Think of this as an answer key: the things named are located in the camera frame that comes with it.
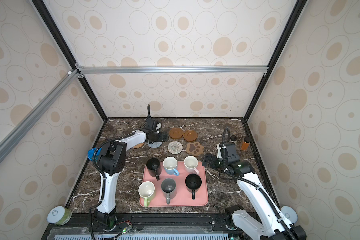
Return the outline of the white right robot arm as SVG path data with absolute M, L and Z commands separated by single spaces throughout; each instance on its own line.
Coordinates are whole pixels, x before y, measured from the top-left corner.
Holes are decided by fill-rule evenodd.
M 227 227 L 241 229 L 253 240 L 305 240 L 305 230 L 301 226 L 295 226 L 282 213 L 264 189 L 253 166 L 247 160 L 240 159 L 235 144 L 220 143 L 217 149 L 217 155 L 205 154 L 203 166 L 235 180 L 260 218 L 259 221 L 256 220 L 241 206 L 236 205 L 226 208 Z

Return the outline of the multicolour stitched white coaster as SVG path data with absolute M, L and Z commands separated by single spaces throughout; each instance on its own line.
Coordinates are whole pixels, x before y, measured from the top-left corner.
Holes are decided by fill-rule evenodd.
M 168 151 L 173 155 L 177 155 L 181 153 L 182 150 L 183 150 L 183 145 L 180 142 L 172 141 L 168 144 Z

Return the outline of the round brown wooden coaster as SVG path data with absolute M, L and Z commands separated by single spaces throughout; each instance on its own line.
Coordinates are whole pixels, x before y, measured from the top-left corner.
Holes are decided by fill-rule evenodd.
M 176 140 L 183 137 L 184 131 L 181 128 L 172 128 L 169 131 L 170 138 Z

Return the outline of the woven rattan coaster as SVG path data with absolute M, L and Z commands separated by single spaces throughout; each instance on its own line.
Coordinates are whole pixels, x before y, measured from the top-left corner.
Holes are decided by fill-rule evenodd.
M 133 146 L 133 148 L 134 149 L 139 149 L 139 148 L 141 148 L 143 146 L 144 146 L 144 143 L 140 143 L 140 144 L 137 144 L 137 145 Z

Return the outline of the brown paw shaped coaster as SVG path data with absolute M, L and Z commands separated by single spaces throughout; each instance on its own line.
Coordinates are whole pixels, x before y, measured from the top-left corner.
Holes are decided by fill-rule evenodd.
M 199 142 L 189 142 L 186 147 L 186 152 L 197 157 L 204 153 L 204 147 Z

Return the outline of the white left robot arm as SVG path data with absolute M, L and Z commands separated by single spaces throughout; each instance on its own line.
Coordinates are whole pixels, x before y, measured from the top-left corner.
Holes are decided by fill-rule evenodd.
M 138 144 L 166 142 L 168 133 L 162 132 L 162 123 L 148 117 L 144 124 L 126 136 L 103 142 L 95 149 L 92 163 L 101 174 L 99 202 L 90 207 L 95 220 L 111 227 L 115 222 L 116 188 L 119 175 L 126 164 L 127 151 Z

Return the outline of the light blue woven coaster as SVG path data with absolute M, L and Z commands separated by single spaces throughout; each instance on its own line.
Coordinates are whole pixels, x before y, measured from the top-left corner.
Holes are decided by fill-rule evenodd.
M 156 149 L 156 148 L 159 148 L 159 147 L 162 145 L 162 142 L 147 143 L 147 145 L 148 145 L 150 148 Z

